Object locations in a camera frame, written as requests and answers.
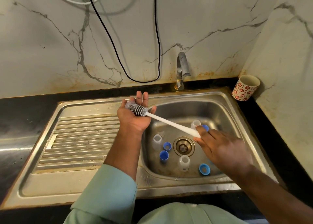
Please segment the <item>white marble tile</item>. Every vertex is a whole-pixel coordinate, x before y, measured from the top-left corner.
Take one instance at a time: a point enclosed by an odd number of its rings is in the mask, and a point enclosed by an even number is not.
[[[158,0],[161,77],[153,83],[175,81],[180,51],[192,73],[186,80],[237,76],[275,2]],[[153,0],[101,0],[96,7],[127,73],[156,78]],[[0,13],[0,98],[138,85],[124,74],[91,6],[1,0]]]
[[[312,9],[278,0],[242,73],[260,78],[256,102],[313,179]]]

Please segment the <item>ceramic mug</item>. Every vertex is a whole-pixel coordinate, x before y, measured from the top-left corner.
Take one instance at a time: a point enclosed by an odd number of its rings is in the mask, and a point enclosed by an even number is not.
[[[236,100],[246,101],[252,96],[256,89],[260,86],[260,80],[252,75],[242,75],[233,92],[232,96]]]

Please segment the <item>countertop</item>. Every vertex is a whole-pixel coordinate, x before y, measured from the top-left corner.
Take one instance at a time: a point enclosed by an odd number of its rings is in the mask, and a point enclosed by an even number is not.
[[[235,86],[237,78],[191,81],[185,90]],[[144,85],[107,90],[81,91],[40,96],[0,99],[0,202],[21,171],[50,116],[60,101],[132,96],[137,91],[163,93],[174,91],[174,84]],[[244,117],[264,149],[280,183],[298,199],[313,207],[313,182],[291,153],[283,139],[253,98],[238,102]],[[133,219],[138,221],[147,212],[170,202],[207,203],[219,206],[241,219],[262,218],[262,214],[242,192],[164,197],[136,200]],[[69,205],[0,211],[4,223],[63,223]]]

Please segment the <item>hand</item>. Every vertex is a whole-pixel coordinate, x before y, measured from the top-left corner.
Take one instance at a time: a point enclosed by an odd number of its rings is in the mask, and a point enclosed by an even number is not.
[[[196,127],[201,138],[194,137],[207,157],[231,179],[243,177],[253,167],[252,156],[244,141],[215,129],[207,132]]]
[[[137,104],[148,106],[148,93],[144,92],[143,97],[141,91],[136,94],[136,99],[131,97],[130,101],[136,101]],[[123,99],[122,105],[117,110],[117,116],[120,123],[120,129],[131,132],[143,133],[143,131],[149,126],[151,122],[150,117],[135,116],[133,112],[125,108],[127,101]],[[154,105],[150,113],[154,114],[157,107]]]

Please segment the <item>faucet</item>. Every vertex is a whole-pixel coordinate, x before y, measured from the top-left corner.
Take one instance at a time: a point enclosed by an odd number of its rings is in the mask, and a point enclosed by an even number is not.
[[[176,74],[176,85],[175,90],[184,90],[184,83],[182,77],[190,76],[187,58],[184,52],[179,52],[177,56],[177,74]]]

